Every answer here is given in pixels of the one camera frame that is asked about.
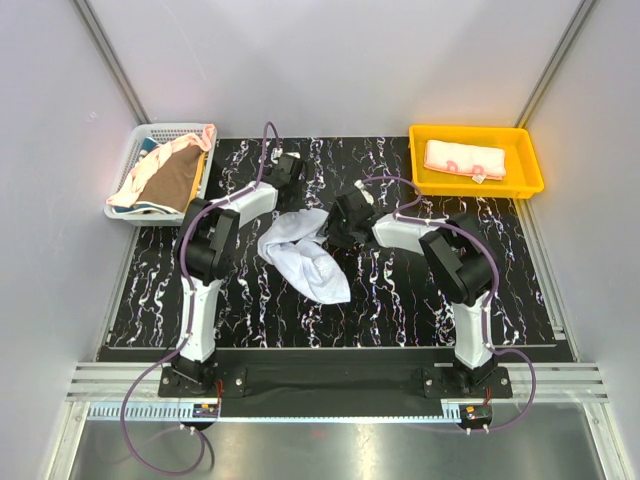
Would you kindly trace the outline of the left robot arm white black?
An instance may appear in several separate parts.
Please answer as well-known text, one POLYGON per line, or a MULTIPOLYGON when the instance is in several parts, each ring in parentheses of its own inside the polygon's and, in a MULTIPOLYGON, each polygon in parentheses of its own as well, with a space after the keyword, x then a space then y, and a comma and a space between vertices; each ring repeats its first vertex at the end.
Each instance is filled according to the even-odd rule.
POLYGON ((215 386, 217 300, 233 264, 239 230, 289 207, 301 191, 304 167, 299 153, 279 153, 259 180, 219 199, 197 198, 187 207, 175 247, 183 302, 171 368, 193 395, 206 395, 215 386))

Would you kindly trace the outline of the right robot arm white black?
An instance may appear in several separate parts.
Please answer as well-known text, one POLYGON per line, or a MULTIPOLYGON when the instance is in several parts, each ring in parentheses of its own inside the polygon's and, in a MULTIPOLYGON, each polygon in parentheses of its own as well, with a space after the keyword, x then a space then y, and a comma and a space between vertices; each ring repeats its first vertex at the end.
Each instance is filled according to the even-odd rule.
POLYGON ((490 314, 499 270, 472 219, 464 214, 425 219, 385 213, 374 207, 373 197, 358 181, 336 198, 320 233, 343 249, 376 245, 423 255, 453 309, 454 362, 445 378, 470 397, 488 387, 497 368, 490 314))

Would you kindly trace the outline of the light blue white towel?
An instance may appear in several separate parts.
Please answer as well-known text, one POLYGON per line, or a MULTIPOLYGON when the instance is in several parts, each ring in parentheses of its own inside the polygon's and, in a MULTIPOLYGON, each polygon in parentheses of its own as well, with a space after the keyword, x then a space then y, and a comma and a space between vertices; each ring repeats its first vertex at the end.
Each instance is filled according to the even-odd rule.
POLYGON ((258 254, 307 299, 335 305, 351 301, 347 277, 322 247, 325 210, 312 208, 280 215, 258 240, 258 254))

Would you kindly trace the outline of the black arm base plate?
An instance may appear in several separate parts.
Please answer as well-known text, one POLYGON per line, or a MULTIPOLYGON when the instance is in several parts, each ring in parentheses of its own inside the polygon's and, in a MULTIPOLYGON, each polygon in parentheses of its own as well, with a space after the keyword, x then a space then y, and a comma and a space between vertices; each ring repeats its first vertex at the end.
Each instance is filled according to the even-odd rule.
POLYGON ((162 368, 158 394, 196 398, 222 393, 242 398, 277 389, 391 391, 426 399, 497 400, 513 397, 509 372, 495 360, 468 373, 446 348, 221 349, 202 365, 185 360, 162 368))

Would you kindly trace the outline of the pink rabbit towel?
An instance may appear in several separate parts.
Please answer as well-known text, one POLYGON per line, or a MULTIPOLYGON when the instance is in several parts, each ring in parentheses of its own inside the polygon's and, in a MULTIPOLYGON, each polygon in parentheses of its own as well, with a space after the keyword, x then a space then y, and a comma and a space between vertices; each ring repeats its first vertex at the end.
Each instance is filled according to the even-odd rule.
POLYGON ((506 152, 500 148, 428 140, 424 167, 458 176, 502 180, 506 176, 506 152))

